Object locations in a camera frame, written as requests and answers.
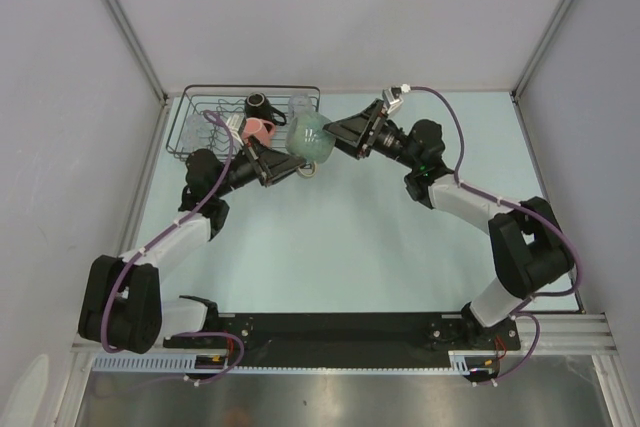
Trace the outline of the clear faceted glass cup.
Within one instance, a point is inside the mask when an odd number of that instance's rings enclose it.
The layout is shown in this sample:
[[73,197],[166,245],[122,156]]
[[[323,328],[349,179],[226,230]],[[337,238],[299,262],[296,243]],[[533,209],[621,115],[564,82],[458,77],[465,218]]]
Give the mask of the clear faceted glass cup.
[[293,118],[299,114],[315,110],[313,99],[306,93],[294,94],[288,100],[288,114]]

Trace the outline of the green speckled ceramic mug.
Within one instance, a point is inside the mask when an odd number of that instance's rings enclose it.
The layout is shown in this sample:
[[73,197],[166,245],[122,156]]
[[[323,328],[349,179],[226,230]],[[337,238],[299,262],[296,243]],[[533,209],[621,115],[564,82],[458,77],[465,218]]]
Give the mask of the green speckled ceramic mug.
[[290,123],[285,147],[289,154],[301,157],[305,165],[297,169],[300,177],[312,178],[319,164],[325,163],[334,149],[336,139],[324,130],[329,120],[316,111],[302,111]]

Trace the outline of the pink ceramic mug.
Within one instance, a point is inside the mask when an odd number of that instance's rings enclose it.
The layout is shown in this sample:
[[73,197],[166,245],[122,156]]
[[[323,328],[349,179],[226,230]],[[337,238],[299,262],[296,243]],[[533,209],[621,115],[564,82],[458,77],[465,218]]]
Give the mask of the pink ceramic mug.
[[257,117],[249,117],[245,119],[241,138],[247,143],[251,137],[254,137],[262,145],[271,147],[275,132],[276,125],[273,122]]

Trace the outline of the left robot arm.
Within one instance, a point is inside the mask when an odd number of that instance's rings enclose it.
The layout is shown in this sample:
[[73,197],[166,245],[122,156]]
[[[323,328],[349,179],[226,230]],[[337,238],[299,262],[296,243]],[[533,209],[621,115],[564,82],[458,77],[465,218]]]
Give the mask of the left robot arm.
[[221,334],[217,305],[181,295],[165,299],[162,284],[195,250],[223,229],[225,195],[257,181],[270,187],[306,165],[302,157],[276,151],[251,138],[220,160],[208,149],[186,160],[179,214],[146,245],[118,256],[101,255],[90,267],[78,322],[81,338],[108,353],[147,352],[158,339],[188,336],[214,344]]

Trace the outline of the black ceramic mug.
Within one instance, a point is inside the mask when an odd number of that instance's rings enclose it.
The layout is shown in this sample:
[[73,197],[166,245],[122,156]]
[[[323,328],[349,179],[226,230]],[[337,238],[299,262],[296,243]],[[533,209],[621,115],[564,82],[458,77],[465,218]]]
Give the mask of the black ceramic mug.
[[287,124],[286,115],[275,108],[264,93],[254,92],[244,100],[244,114],[246,118],[258,118],[274,123],[276,126]]

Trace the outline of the aluminium frame rail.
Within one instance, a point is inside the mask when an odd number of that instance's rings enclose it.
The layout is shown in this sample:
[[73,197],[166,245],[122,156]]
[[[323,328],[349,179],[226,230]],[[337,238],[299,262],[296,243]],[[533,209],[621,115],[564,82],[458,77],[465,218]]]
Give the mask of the aluminium frame rail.
[[[552,312],[524,312],[536,317],[539,324],[539,339],[535,355],[616,355],[617,347],[604,313],[562,314]],[[524,315],[516,319],[516,329],[524,350],[531,346],[535,337],[534,320]],[[76,335],[70,352],[102,353],[98,344],[82,340]]]

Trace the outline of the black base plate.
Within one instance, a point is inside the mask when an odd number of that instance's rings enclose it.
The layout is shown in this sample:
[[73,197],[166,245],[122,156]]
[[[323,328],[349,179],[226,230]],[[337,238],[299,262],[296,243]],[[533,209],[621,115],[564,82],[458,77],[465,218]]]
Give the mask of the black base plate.
[[521,348],[509,319],[482,330],[441,312],[220,314],[208,326],[240,338],[240,365],[248,368],[436,368],[453,351],[490,356]]

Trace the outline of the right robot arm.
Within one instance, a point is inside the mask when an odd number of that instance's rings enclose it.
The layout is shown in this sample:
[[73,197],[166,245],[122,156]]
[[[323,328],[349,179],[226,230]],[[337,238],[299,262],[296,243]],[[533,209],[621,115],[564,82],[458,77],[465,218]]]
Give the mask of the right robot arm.
[[320,163],[334,149],[355,159],[377,152],[408,168],[404,183],[413,201],[488,235],[495,277],[461,311],[463,340],[484,348],[496,338],[498,324],[534,298],[547,296],[545,286],[577,268],[576,252],[546,200],[516,202],[462,180],[458,168],[449,168],[443,159],[441,125],[420,119],[404,131],[391,118],[398,105],[376,99],[360,113],[336,121],[300,110],[286,123],[286,149],[305,163]]

